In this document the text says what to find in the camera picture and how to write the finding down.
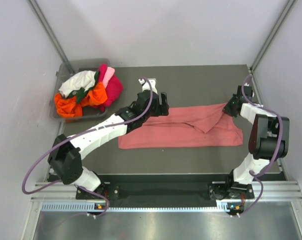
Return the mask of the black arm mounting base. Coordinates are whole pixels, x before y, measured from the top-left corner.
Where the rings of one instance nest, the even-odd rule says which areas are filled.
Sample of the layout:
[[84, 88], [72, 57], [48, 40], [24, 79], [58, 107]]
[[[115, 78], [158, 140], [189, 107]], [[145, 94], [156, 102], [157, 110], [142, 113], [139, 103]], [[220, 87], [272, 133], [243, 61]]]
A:
[[217, 200], [252, 200], [224, 192], [226, 174], [101, 174], [113, 208], [214, 207]]

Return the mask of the salmon pink t shirt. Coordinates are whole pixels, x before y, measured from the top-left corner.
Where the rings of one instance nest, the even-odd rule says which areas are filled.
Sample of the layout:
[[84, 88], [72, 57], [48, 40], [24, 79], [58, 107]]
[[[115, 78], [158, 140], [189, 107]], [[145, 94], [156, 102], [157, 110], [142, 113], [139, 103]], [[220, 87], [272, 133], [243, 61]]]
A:
[[173, 107], [167, 116], [150, 117], [118, 138], [122, 150], [147, 148], [236, 147], [244, 141], [225, 104]]

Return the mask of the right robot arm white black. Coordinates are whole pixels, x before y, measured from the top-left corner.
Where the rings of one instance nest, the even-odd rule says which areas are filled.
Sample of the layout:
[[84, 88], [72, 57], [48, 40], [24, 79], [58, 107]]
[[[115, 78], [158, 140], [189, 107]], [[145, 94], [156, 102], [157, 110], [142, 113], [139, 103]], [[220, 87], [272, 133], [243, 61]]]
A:
[[289, 150], [290, 120], [251, 102], [254, 91], [250, 86], [238, 86], [223, 108], [231, 117], [241, 116], [252, 124], [248, 141], [248, 155], [243, 162], [226, 177], [223, 190], [230, 198], [241, 194], [250, 195], [252, 182], [269, 170]]

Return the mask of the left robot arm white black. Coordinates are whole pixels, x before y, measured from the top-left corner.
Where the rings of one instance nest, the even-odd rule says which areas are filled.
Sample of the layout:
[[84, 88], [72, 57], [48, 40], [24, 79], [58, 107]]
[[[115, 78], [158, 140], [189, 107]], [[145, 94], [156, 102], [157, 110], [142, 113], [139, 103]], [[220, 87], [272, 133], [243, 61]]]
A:
[[105, 143], [140, 128], [150, 117], [168, 114], [167, 94], [144, 90], [131, 105], [119, 109], [100, 124], [70, 137], [59, 135], [48, 163], [64, 185], [75, 185], [96, 199], [106, 196], [106, 185], [95, 172], [83, 167], [83, 159]]

